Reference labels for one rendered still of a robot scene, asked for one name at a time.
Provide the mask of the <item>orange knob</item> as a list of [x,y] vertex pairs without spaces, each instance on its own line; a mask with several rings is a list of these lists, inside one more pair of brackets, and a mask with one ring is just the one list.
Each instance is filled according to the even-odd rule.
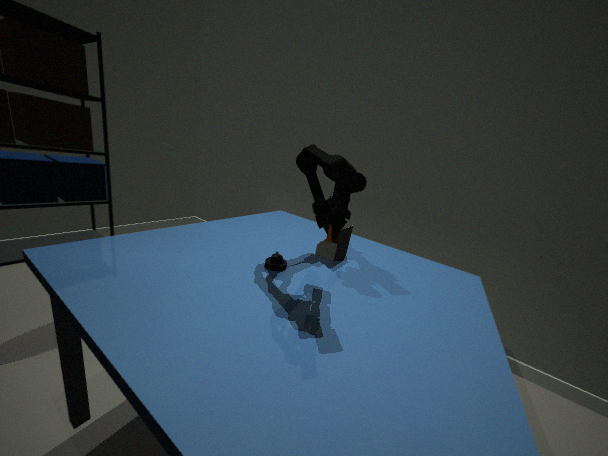
[[[339,235],[340,235],[340,233],[339,233]],[[335,241],[331,239],[331,237],[332,237],[332,224],[329,224],[326,242],[338,244],[339,235],[337,236],[337,238],[335,239]]]

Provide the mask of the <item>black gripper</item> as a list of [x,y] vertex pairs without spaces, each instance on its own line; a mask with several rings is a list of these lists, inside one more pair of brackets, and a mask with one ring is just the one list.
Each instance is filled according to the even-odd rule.
[[327,213],[327,220],[332,224],[332,237],[335,241],[345,224],[346,219],[350,219],[351,212],[348,210],[348,204],[350,202],[350,195],[343,193],[333,193],[332,196],[333,208],[330,213]]

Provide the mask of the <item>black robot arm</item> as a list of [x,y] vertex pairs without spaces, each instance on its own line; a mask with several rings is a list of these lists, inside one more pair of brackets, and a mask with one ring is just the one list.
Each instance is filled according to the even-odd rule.
[[329,155],[317,148],[315,144],[302,150],[296,158],[296,164],[307,177],[315,201],[312,207],[317,225],[320,229],[323,227],[327,234],[330,224],[327,220],[327,213],[330,213],[329,210],[333,208],[333,201],[331,196],[328,200],[324,198],[316,173],[317,166],[321,166],[324,174],[335,181],[333,193],[350,195],[360,192],[366,187],[366,178],[363,174],[356,172],[356,169],[343,156]]

